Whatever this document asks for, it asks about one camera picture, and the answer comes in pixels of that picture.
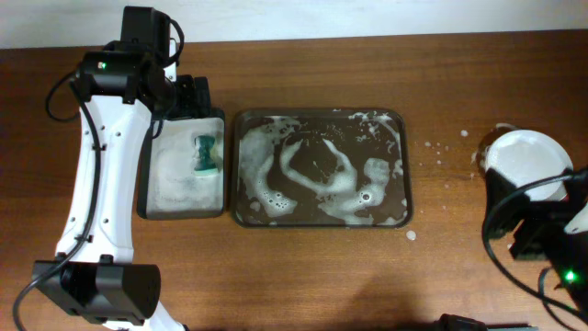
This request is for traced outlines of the grey green plate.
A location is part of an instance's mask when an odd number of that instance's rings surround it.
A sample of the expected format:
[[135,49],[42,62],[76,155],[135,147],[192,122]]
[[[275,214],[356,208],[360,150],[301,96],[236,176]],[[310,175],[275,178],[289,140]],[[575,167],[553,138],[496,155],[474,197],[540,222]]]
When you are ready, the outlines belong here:
[[482,167],[520,188],[573,169],[566,150],[544,133],[513,130],[496,138],[485,150]]

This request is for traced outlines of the green yellow sponge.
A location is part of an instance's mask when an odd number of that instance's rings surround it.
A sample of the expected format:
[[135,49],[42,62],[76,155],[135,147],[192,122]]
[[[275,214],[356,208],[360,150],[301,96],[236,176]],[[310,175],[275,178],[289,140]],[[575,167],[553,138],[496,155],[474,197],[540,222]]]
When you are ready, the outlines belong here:
[[209,176],[218,171],[213,153],[215,143],[216,139],[209,135],[199,135],[194,138],[193,170],[196,176]]

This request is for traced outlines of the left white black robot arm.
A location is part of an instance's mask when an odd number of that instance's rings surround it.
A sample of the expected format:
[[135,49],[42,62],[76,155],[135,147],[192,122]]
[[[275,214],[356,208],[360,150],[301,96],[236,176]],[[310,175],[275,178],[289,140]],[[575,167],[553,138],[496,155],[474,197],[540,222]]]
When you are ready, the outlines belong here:
[[179,24],[126,6],[121,34],[63,78],[82,126],[73,200],[53,259],[35,262],[30,288],[67,314],[111,330],[179,330],[160,300],[158,267],[133,260],[132,204],[141,159],[171,120],[211,112],[205,78],[176,75]]

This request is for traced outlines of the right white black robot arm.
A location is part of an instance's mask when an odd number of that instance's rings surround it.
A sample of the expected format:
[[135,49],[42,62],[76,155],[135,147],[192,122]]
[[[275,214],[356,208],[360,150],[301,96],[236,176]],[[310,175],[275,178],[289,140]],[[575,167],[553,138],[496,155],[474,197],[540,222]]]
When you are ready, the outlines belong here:
[[[564,228],[569,225],[581,209],[587,206],[587,169],[567,168],[553,177],[543,177],[517,187],[495,169],[488,169],[486,182],[486,213],[481,226],[481,242],[485,253],[495,267],[517,288],[540,300],[544,309],[557,323],[565,328],[552,309],[554,307],[587,322],[587,235],[574,228],[569,234]],[[561,184],[567,191],[564,200],[532,201],[528,192],[547,186]],[[514,242],[509,252],[515,260],[547,260],[533,289],[516,278],[495,255],[491,241],[514,232]],[[563,288],[575,303],[570,307],[545,294],[545,277],[554,270]]]

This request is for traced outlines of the left soapy black tray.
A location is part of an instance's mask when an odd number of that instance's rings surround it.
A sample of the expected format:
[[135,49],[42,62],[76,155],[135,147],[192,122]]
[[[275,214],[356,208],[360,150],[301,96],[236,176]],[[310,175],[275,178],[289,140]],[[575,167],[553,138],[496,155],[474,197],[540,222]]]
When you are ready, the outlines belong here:
[[[194,138],[216,139],[218,171],[196,176],[193,170]],[[146,136],[141,154],[137,213],[146,220],[210,218],[224,209],[224,138],[222,117],[163,120]]]

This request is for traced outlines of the middle dark wet tray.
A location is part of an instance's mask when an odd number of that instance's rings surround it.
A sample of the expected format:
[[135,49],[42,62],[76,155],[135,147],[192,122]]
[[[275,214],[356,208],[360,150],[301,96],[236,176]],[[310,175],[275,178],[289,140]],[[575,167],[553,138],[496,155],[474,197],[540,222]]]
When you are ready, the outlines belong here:
[[233,123],[231,215],[244,228],[402,228],[409,165],[391,109],[247,109]]

